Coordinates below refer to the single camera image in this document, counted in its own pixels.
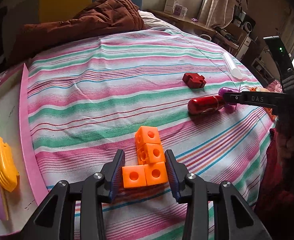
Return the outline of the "person's hand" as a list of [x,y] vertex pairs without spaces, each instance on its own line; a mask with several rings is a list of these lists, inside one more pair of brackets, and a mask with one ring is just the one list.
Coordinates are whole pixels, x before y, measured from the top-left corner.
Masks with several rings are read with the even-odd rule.
[[275,140],[277,151],[277,162],[281,168],[288,168],[294,164],[294,135],[286,136],[277,129],[271,130],[271,135]]

